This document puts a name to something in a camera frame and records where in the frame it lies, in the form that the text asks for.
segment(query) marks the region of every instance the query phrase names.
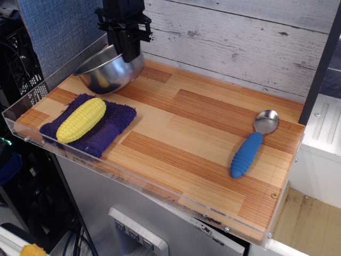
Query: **yellow corn cob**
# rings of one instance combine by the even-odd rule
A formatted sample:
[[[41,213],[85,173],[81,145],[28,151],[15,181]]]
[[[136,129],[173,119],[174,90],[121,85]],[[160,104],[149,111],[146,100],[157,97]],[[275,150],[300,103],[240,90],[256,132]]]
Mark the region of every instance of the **yellow corn cob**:
[[[106,108],[100,98],[85,101],[59,126],[57,139],[62,143],[78,140],[101,120]]]
[[[20,252],[20,256],[47,256],[44,249],[38,247],[36,244],[24,245]]]

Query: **spoon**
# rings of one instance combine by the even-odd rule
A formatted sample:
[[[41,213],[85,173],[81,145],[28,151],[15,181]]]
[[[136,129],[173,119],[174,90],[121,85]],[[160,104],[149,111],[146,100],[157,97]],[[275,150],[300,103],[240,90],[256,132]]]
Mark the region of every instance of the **spoon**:
[[[257,116],[254,122],[256,132],[249,135],[232,160],[230,169],[233,178],[239,178],[249,169],[263,142],[263,135],[273,132],[277,126],[276,111],[265,110]]]

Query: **blue spoon handle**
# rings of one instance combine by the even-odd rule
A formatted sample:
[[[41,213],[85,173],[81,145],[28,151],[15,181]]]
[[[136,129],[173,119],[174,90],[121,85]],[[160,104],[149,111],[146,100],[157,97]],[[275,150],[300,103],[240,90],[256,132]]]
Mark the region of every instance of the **blue spoon handle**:
[[[260,132],[250,134],[244,141],[231,163],[230,169],[233,178],[239,178],[249,169],[262,142],[263,135]]]

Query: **silver spoon head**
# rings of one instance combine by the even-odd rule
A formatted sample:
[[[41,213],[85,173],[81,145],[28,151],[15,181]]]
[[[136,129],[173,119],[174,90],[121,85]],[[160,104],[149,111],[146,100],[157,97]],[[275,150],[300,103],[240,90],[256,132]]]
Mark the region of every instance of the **silver spoon head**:
[[[261,112],[254,122],[256,132],[261,134],[271,133],[276,130],[278,126],[278,114],[274,110],[265,110]]]

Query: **screw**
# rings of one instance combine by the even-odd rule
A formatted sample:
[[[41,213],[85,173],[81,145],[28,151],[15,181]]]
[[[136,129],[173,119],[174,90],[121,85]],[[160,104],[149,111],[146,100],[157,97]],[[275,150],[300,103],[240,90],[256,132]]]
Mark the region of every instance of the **screw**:
[[[277,198],[278,198],[278,194],[277,194],[277,193],[272,193],[272,194],[271,194],[271,197],[272,197],[273,199],[277,199]]]

